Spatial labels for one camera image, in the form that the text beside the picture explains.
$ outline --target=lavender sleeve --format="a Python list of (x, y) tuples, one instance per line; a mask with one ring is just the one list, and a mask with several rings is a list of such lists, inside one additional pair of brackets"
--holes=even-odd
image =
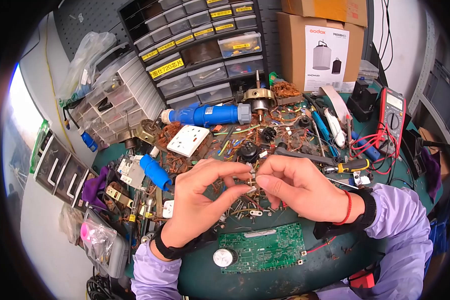
[(377, 204), (374, 222), (365, 229), (374, 239), (388, 237), (380, 262), (380, 278), (372, 288), (351, 289), (338, 283), (320, 290), (320, 299), (418, 299), (423, 288), (425, 262), (432, 255), (430, 223), (416, 192), (384, 184), (373, 186)]
[(159, 260), (150, 251), (150, 243), (141, 244), (133, 258), (134, 268), (132, 291), (137, 300), (180, 299), (177, 291), (181, 259), (174, 261)]

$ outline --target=digital multimeter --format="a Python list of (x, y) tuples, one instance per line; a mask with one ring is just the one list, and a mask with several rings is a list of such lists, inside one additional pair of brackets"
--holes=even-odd
[[(396, 149), (400, 149), (406, 101), (401, 94), (388, 87), (382, 89), (380, 100), (380, 117), (378, 120), (381, 123), (378, 123), (377, 133), (382, 136), (377, 140), (375, 147), (382, 153), (393, 154), (396, 153)], [(395, 138), (396, 143), (389, 140), (387, 133), (384, 132), (384, 125), (387, 126), (389, 134)]]

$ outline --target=printed circuit board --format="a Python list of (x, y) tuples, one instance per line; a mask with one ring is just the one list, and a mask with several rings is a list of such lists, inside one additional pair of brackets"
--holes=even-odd
[(238, 253), (236, 263), (221, 268), (223, 274), (268, 271), (301, 265), (307, 260), (300, 223), (221, 234), (218, 244)]

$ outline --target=black wrist strap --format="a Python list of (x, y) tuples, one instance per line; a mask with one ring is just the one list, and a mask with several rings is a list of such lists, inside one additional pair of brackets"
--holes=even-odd
[(217, 240), (217, 233), (213, 228), (203, 232), (198, 237), (189, 241), (182, 248), (167, 247), (162, 241), (162, 229), (165, 224), (161, 225), (155, 232), (155, 235), (151, 238), (155, 240), (158, 252), (160, 252), (166, 259), (179, 259), (187, 253), (191, 253), (197, 249), (200, 249), (209, 243)]
[(365, 211), (359, 215), (353, 223), (334, 225), (332, 222), (316, 222), (313, 228), (313, 235), (321, 240), (351, 231), (362, 231), (372, 225), (377, 214), (377, 204), (371, 195), (373, 190), (370, 188), (349, 190), (349, 193), (359, 195), (365, 204)]

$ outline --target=wall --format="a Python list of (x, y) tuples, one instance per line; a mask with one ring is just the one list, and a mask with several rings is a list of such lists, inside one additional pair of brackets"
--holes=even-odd
[[(373, 1), (373, 43), (379, 49), (382, 35), (382, 1)], [(390, 32), (393, 38), (393, 61), (390, 68), (385, 71), (388, 85), (398, 93), (402, 93), (405, 99), (411, 99), (415, 86), (419, 80), (425, 55), (425, 43), (427, 38), (427, 20), (423, 5), (418, 0), (389, 2)], [(381, 52), (387, 38), (387, 17), (383, 19), (383, 42)], [(392, 57), (392, 47), (387, 46), (382, 59), (384, 68)]]
[[(52, 130), (67, 145), (55, 109), (45, 61), (46, 23), (45, 17), (39, 25), (40, 43), (21, 60), (20, 69), (38, 110), (44, 118), (51, 121)], [(34, 35), (30, 45), (35, 45), (37, 40)], [(48, 20), (47, 47), (54, 88), (58, 90), (66, 76), (69, 61), (58, 38), (53, 14), (50, 14)], [(85, 146), (76, 130), (67, 130), (67, 133), (78, 157), (91, 166), (96, 154)], [(25, 185), (22, 202), (22, 242), (42, 280), (58, 299), (84, 299), (86, 281), (92, 276), (92, 263), (85, 252), (69, 243), (66, 235), (59, 230), (59, 214), (63, 202), (36, 183), (31, 174)]]

